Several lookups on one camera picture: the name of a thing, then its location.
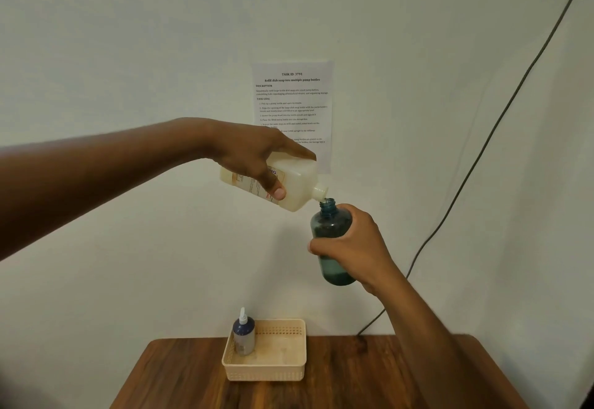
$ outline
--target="plastic basket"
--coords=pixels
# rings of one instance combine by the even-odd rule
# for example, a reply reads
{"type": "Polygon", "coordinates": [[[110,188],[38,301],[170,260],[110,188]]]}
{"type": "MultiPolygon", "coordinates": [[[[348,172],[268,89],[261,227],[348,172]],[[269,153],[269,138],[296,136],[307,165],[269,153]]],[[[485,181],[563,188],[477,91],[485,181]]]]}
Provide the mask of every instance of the plastic basket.
{"type": "Polygon", "coordinates": [[[305,321],[298,318],[256,322],[256,346],[247,356],[235,352],[233,330],[221,363],[230,381],[301,381],[307,352],[305,321]]]}

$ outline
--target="hand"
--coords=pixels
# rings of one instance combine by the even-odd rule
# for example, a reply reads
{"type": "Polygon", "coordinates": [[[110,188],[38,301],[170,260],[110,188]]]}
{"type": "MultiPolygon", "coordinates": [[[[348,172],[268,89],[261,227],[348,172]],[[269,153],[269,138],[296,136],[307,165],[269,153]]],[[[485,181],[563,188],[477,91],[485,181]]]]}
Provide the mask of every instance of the hand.
{"type": "Polygon", "coordinates": [[[286,152],[291,156],[316,160],[313,152],[289,139],[277,128],[218,120],[209,120],[209,123],[211,135],[207,157],[230,172],[258,180],[277,200],[283,199],[286,191],[266,165],[270,153],[286,152]]]}
{"type": "Polygon", "coordinates": [[[347,233],[335,239],[318,238],[309,242],[309,252],[329,256],[338,261],[348,273],[363,284],[366,291],[377,294],[384,278],[399,274],[392,261],[380,230],[367,212],[350,204],[339,204],[348,210],[353,223],[347,233]]]}

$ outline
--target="power cord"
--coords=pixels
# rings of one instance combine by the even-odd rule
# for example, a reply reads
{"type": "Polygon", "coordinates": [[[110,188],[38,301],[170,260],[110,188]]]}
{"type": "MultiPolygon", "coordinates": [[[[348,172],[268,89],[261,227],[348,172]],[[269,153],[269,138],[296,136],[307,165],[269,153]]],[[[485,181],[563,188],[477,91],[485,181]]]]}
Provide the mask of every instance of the power cord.
{"type": "MultiPolygon", "coordinates": [[[[415,257],[412,259],[411,266],[409,267],[408,271],[406,272],[406,279],[408,279],[409,276],[411,276],[412,268],[415,266],[415,262],[416,262],[417,258],[419,257],[420,252],[423,251],[423,248],[425,248],[425,245],[427,245],[427,243],[429,243],[429,241],[431,239],[433,239],[433,237],[435,236],[435,234],[437,233],[437,231],[440,230],[441,226],[444,224],[444,221],[446,220],[446,218],[450,214],[450,211],[454,207],[454,204],[456,203],[456,201],[458,200],[458,197],[460,196],[460,193],[461,193],[462,189],[464,188],[464,185],[468,181],[468,178],[470,178],[470,176],[471,176],[472,172],[474,171],[476,165],[478,164],[480,158],[482,157],[483,153],[485,152],[486,146],[491,141],[491,137],[493,137],[493,134],[495,133],[495,129],[497,129],[497,127],[499,126],[499,123],[501,123],[501,120],[503,119],[504,115],[507,113],[507,110],[510,108],[511,104],[516,99],[516,95],[518,94],[518,92],[522,88],[522,85],[524,85],[524,82],[525,82],[526,78],[528,77],[528,75],[530,74],[530,72],[532,71],[532,68],[536,65],[536,63],[538,62],[538,60],[542,56],[542,53],[545,51],[546,47],[551,42],[551,39],[555,35],[555,32],[557,31],[557,28],[561,24],[561,21],[563,20],[563,17],[565,17],[565,14],[566,14],[567,10],[569,9],[569,6],[571,6],[571,3],[572,2],[573,2],[573,0],[568,0],[567,1],[567,3],[565,4],[565,7],[563,8],[563,11],[561,12],[561,15],[559,16],[559,19],[557,19],[557,22],[555,23],[555,26],[553,26],[553,30],[551,31],[551,33],[549,34],[549,36],[546,38],[546,42],[544,43],[544,45],[542,45],[542,48],[540,48],[540,51],[538,52],[538,54],[536,55],[536,57],[534,58],[534,60],[530,64],[530,66],[528,67],[528,69],[526,70],[526,73],[524,73],[524,76],[522,76],[522,79],[520,80],[520,83],[517,85],[515,92],[511,96],[510,100],[507,102],[507,105],[506,105],[505,109],[503,110],[503,112],[501,112],[501,115],[499,115],[499,118],[497,119],[497,121],[495,122],[493,128],[491,129],[491,132],[489,133],[489,136],[486,138],[486,141],[483,144],[482,148],[480,149],[479,155],[476,157],[474,163],[471,166],[471,169],[468,170],[468,173],[466,173],[466,177],[464,178],[464,181],[462,181],[462,184],[458,188],[458,191],[456,192],[456,195],[454,196],[454,199],[451,201],[450,206],[448,207],[447,211],[445,212],[446,214],[441,219],[440,224],[437,225],[437,228],[435,228],[433,230],[433,232],[431,233],[431,235],[429,235],[429,237],[427,237],[427,240],[425,240],[423,242],[423,244],[420,246],[419,251],[416,252],[415,257]]],[[[385,312],[385,308],[382,309],[381,312],[371,322],[367,323],[363,327],[363,329],[360,330],[357,333],[357,335],[363,334],[365,332],[365,330],[367,328],[369,328],[379,317],[381,317],[384,312],[385,312]]]]}

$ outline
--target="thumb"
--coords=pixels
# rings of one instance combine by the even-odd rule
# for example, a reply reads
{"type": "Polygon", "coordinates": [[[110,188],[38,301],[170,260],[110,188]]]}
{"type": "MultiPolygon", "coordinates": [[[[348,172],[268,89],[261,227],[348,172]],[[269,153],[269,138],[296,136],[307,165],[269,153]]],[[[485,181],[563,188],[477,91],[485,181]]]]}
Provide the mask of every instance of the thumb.
{"type": "Polygon", "coordinates": [[[333,258],[336,255],[335,253],[339,244],[340,240],[338,239],[319,237],[317,239],[311,239],[307,249],[316,256],[330,256],[333,258]]]}
{"type": "Polygon", "coordinates": [[[281,200],[287,195],[276,174],[268,166],[254,177],[274,199],[281,200]]]}

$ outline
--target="dish soap bottle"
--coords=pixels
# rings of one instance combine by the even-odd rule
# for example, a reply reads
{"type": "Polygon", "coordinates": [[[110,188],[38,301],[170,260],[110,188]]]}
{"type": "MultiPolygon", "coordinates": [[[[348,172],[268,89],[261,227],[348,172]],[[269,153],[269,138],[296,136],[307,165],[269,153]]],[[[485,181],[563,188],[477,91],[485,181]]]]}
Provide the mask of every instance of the dish soap bottle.
{"type": "MultiPolygon", "coordinates": [[[[314,237],[340,237],[346,234],[353,223],[351,213],[338,209],[333,198],[320,202],[320,211],[311,219],[311,233],[314,237]]],[[[355,279],[338,262],[328,256],[318,256],[322,276],[330,284],[349,285],[355,279]]]]}
{"type": "Polygon", "coordinates": [[[233,340],[235,351],[240,356],[247,356],[254,351],[256,346],[256,323],[252,317],[245,314],[245,308],[241,308],[239,318],[233,323],[233,340]]]}
{"type": "Polygon", "coordinates": [[[221,167],[220,179],[291,212],[301,209],[310,199],[324,200],[328,186],[318,182],[316,161],[274,152],[266,163],[287,191],[287,196],[281,201],[274,199],[255,179],[230,172],[226,168],[221,167]]]}

